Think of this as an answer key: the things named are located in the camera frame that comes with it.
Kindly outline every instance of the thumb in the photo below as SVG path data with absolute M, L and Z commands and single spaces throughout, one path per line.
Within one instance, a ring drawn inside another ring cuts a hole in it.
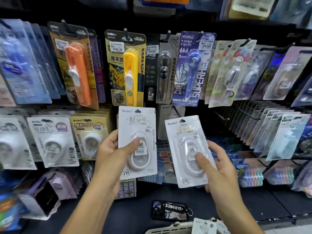
M 217 175 L 218 171 L 211 165 L 211 162 L 202 154 L 195 154 L 197 164 L 205 171 L 208 180 L 213 180 Z
M 134 153 L 134 151 L 138 148 L 138 145 L 140 144 L 140 140 L 138 138 L 135 138 L 132 140 L 129 144 L 126 146 L 117 149 L 117 153 L 120 156 L 127 157 L 129 154 Z

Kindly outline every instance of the right hand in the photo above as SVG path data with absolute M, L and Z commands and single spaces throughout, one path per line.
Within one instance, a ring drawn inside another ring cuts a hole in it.
M 236 169 L 228 158 L 224 149 L 212 141 L 207 141 L 209 148 L 213 149 L 218 159 L 215 159 L 217 170 L 202 154 L 195 155 L 197 164 L 205 171 L 209 184 L 206 191 L 211 193 L 216 205 L 218 215 L 222 218 L 228 211 L 244 206 L 237 181 Z

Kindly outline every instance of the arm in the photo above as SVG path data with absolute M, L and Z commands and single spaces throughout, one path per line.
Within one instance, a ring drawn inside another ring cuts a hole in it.
M 217 153 L 217 170 L 201 153 L 196 154 L 196 160 L 207 174 L 206 191 L 211 193 L 219 217 L 232 234 L 264 234 L 244 205 L 236 170 L 224 149 L 212 141 L 208 145 Z
M 139 139 L 134 139 L 127 146 L 117 149 L 117 130 L 102 142 L 93 178 L 60 234 L 102 232 L 107 213 L 119 193 L 119 178 L 127 157 L 137 149 L 139 142 Z

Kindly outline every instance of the pikachu illustration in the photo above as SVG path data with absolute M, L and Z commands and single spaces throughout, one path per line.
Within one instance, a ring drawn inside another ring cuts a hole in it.
M 110 70 L 113 72 L 114 74 L 114 78 L 115 78 L 115 84 L 119 87 L 119 88 L 123 88 L 123 79 L 124 76 L 123 74 L 118 73 L 115 68 L 110 64 Z

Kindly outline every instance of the left hand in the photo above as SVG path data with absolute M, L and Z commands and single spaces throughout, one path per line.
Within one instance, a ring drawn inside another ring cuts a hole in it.
M 126 165 L 127 157 L 134 153 L 139 143 L 140 140 L 136 138 L 125 147 L 118 149 L 118 130 L 111 132 L 98 147 L 92 180 L 109 185 L 116 197 L 119 193 L 120 175 Z

